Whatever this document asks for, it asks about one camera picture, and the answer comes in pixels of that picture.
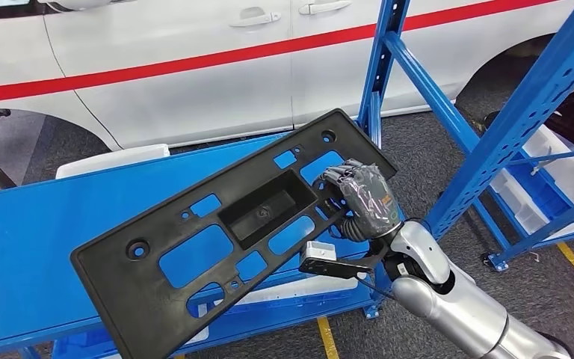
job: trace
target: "robotic hand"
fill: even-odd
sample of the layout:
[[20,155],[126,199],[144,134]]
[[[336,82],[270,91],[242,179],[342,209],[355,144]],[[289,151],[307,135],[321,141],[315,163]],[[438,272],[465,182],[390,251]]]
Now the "robotic hand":
[[337,186],[352,211],[352,216],[336,222],[340,234],[358,242],[370,239],[370,261],[369,257],[357,261],[323,257],[310,242],[301,257],[301,271],[351,277],[351,273],[372,271],[381,261],[392,281],[392,297],[468,355],[574,359],[560,340],[524,325],[478,288],[420,223],[401,221],[397,201],[377,166],[350,159],[328,168],[321,180]]

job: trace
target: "blue shelf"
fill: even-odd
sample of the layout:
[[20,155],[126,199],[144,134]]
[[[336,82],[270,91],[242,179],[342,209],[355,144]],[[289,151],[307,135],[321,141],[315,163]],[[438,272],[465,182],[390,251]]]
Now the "blue shelf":
[[[257,307],[257,313],[253,311],[228,313],[210,324],[207,339],[183,346],[175,354],[195,352],[373,303],[370,290],[362,284],[356,289],[337,292],[336,295],[338,298],[332,300],[319,301],[320,298],[311,298],[315,299],[314,302],[308,302],[305,297],[301,299],[302,303],[299,305],[271,310]],[[116,354],[117,350],[107,331],[104,328],[97,328],[57,340],[53,353],[54,359],[94,359]]]

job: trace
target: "door handle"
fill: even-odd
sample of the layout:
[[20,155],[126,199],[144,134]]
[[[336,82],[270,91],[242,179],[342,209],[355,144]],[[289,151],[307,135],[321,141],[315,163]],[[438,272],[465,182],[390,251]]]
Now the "door handle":
[[351,4],[351,0],[338,0],[334,2],[328,2],[326,4],[307,4],[298,9],[300,15],[316,15],[317,13],[323,13],[326,11],[340,10],[343,7],[347,7]]
[[229,25],[233,28],[244,28],[246,26],[268,24],[280,20],[280,13],[264,13],[258,16],[247,17],[231,22]]

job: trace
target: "black plastic bracket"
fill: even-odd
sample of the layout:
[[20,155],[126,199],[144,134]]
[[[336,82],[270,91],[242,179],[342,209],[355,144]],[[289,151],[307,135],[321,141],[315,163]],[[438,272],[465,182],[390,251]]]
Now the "black plastic bracket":
[[[280,168],[274,158],[287,151],[296,160]],[[336,196],[332,186],[313,188],[300,175],[300,169],[330,151],[375,163],[387,179],[396,172],[336,109],[76,248],[72,264],[122,358],[166,358],[341,218],[345,208],[325,216],[316,211]],[[193,213],[191,206],[211,194],[221,205],[204,216]],[[302,216],[312,220],[313,231],[275,254],[270,239]],[[159,267],[160,258],[213,224],[229,237],[232,253],[186,286],[174,288]],[[235,265],[254,251],[267,267],[243,282]],[[230,286],[233,281],[236,288]],[[188,299],[210,283],[223,289],[223,301],[195,318],[188,312]]]

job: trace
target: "perforated metal post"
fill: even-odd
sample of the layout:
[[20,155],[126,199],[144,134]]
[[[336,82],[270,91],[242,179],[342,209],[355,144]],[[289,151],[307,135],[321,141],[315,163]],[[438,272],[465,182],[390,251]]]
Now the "perforated metal post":
[[399,36],[406,18],[408,3],[409,0],[382,1],[368,62],[362,102],[359,106],[358,124],[379,147],[381,147],[380,110],[394,61],[383,39],[390,34]]
[[574,11],[428,213],[426,221],[436,238],[467,210],[573,88]]

